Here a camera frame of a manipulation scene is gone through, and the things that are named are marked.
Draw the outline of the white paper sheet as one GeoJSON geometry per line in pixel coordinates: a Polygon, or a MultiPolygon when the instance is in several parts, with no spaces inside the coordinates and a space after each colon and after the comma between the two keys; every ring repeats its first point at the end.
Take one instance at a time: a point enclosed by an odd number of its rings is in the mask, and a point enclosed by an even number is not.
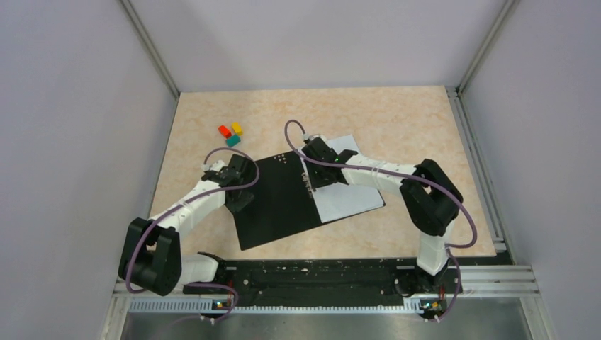
{"type": "Polygon", "coordinates": [[[367,186],[334,183],[317,188],[317,180],[309,176],[313,200],[322,224],[366,213],[385,206],[379,191],[367,186]]]}

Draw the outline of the black file folder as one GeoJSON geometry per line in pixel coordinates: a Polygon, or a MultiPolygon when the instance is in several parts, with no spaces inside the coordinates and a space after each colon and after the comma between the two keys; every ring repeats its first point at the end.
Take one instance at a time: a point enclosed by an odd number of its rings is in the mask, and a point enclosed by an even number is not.
{"type": "Polygon", "coordinates": [[[321,223],[305,164],[297,154],[263,158],[257,165],[259,180],[249,188],[255,198],[242,212],[233,214],[241,250],[332,223],[321,223]]]}

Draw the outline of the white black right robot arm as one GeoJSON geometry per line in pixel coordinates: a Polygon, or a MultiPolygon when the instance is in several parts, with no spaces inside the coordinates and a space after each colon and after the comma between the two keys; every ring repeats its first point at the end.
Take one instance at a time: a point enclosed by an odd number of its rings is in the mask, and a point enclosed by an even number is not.
{"type": "Polygon", "coordinates": [[[301,152],[313,188],[340,183],[402,198],[420,231],[416,284],[425,292],[434,292],[444,283],[443,271],[449,260],[446,245],[464,197],[436,161],[402,165],[369,159],[350,149],[336,152],[323,137],[307,139],[301,152]]]}

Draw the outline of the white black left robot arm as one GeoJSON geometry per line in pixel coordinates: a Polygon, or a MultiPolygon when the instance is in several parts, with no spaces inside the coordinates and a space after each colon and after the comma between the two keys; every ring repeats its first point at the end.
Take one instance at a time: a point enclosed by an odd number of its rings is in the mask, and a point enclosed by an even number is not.
{"type": "Polygon", "coordinates": [[[164,212],[128,225],[118,266],[128,292],[170,294],[183,272],[182,239],[213,211],[225,206],[235,213],[252,202],[249,188],[258,182],[260,170],[246,154],[234,154],[228,163],[204,164],[203,171],[197,184],[164,212]]]}

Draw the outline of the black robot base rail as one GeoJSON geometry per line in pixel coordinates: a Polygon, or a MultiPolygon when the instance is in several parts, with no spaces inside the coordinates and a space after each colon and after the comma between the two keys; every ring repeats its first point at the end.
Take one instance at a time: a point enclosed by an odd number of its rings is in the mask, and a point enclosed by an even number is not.
{"type": "Polygon", "coordinates": [[[444,289],[453,264],[432,277],[417,267],[415,259],[224,260],[219,263],[212,287],[186,284],[186,295],[238,294],[261,288],[343,288],[349,285],[383,287],[384,280],[399,278],[400,294],[431,293],[444,289]]]}

